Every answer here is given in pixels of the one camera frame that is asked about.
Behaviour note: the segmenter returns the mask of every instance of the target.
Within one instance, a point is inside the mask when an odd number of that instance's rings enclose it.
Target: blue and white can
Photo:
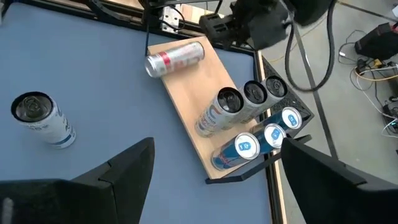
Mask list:
[[[260,153],[260,144],[250,133],[241,133],[215,150],[211,163],[218,170],[225,170],[255,159]]]
[[[293,107],[285,107],[283,110],[278,113],[273,114],[269,118],[261,121],[257,125],[253,126],[249,132],[256,133],[263,130],[268,124],[275,123],[281,126],[286,133],[289,133],[291,130],[301,128],[303,123],[303,119],[298,110]]]
[[[12,102],[11,113],[21,125],[54,148],[68,147],[76,139],[75,129],[57,103],[45,93],[35,91],[18,96]]]
[[[261,131],[253,134],[260,143],[260,154],[267,154],[274,149],[280,149],[286,138],[285,130],[278,124],[268,124]]]

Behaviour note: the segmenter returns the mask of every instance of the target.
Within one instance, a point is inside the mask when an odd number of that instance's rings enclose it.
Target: wooden board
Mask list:
[[[203,138],[197,134],[194,128],[195,121],[209,106],[210,101],[218,91],[226,86],[235,87],[231,77],[206,37],[153,45],[149,47],[149,52],[156,54],[193,41],[199,41],[203,45],[205,58],[197,65],[163,76],[162,80],[209,178],[217,179],[224,177],[240,166],[218,171],[211,164],[211,153],[235,135],[247,131],[256,122],[252,120],[249,124],[239,124],[211,138]]]

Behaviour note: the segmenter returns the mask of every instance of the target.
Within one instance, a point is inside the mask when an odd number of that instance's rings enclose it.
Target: blue tabletop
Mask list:
[[[152,136],[141,223],[270,223],[264,171],[241,183],[205,184],[167,91],[144,70],[144,40],[141,31],[12,4],[0,26],[0,180],[70,180]],[[150,44],[169,41],[150,35]],[[216,51],[237,86],[252,79],[251,56]],[[76,129],[70,147],[52,149],[17,124],[10,106],[27,91],[55,99]]]

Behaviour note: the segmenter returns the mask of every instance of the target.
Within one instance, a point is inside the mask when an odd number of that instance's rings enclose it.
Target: can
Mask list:
[[[242,110],[243,97],[231,87],[222,88],[195,123],[197,133],[211,137],[217,131],[231,128],[230,121]]]
[[[286,133],[289,133],[289,131],[291,130],[301,128],[303,119],[300,112],[296,110],[296,108],[285,107],[283,110],[273,114],[269,118],[261,121],[260,123],[252,127],[249,132],[256,133],[258,131],[261,131],[262,129],[264,129],[264,127],[271,123],[278,124],[285,130]]]
[[[231,126],[237,123],[248,123],[251,115],[267,100],[267,92],[261,83],[248,81],[239,89],[243,97],[242,110],[231,120]]]
[[[260,153],[260,144],[250,133],[241,133],[215,150],[211,163],[218,170],[229,169],[255,159]]]
[[[283,100],[283,98],[287,94],[286,82],[276,75],[266,78],[264,81],[261,82],[261,84],[267,91],[267,100],[257,111],[253,112],[253,114],[248,118],[249,121],[256,118],[279,101]]]
[[[159,78],[205,58],[205,49],[198,41],[147,56],[145,69],[152,78]]]
[[[280,149],[282,141],[286,138],[285,130],[274,123],[268,124],[253,135],[260,143],[260,154],[267,154],[274,149]]]
[[[18,122],[31,129],[54,148],[62,149],[76,139],[76,132],[57,103],[45,93],[24,93],[11,104],[11,113]]]

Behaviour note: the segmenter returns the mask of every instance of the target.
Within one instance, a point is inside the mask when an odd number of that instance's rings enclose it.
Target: gray floor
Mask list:
[[[220,13],[231,13],[230,2],[224,1]],[[384,16],[394,17],[391,12],[395,2],[393,0],[345,0],[343,2]],[[204,3],[195,4],[195,6],[206,8]],[[208,6],[209,10],[213,11],[216,3],[211,2]],[[355,29],[369,32],[385,22],[388,21],[338,4],[333,17],[336,51]],[[304,34],[312,27],[306,27],[300,33]],[[355,33],[349,41],[354,42],[361,37],[361,33]],[[306,35],[303,42],[314,77],[319,82],[325,74],[328,63],[326,21]],[[273,61],[283,56],[285,48],[286,40],[262,52],[268,61]],[[352,46],[345,47],[343,51],[351,58],[358,58]],[[272,66],[285,77],[283,59],[272,62]],[[290,69],[298,84],[309,86],[298,48],[290,54]],[[341,161],[353,167],[398,184],[398,155],[396,153],[398,139],[381,136],[381,130],[384,127],[381,115],[364,94],[351,84],[349,80],[351,69],[353,69],[352,65],[336,62],[330,81],[319,91],[338,156]],[[361,82],[364,88],[369,84],[369,82]],[[377,95],[384,104],[384,100],[392,95],[389,85],[386,82],[378,82],[377,89]],[[374,88],[366,93],[377,106]],[[301,134],[311,134],[313,140],[308,145],[325,154],[330,154],[312,94],[298,93],[298,95],[315,113],[315,118],[303,129]],[[288,223],[305,223],[283,172],[282,186]]]

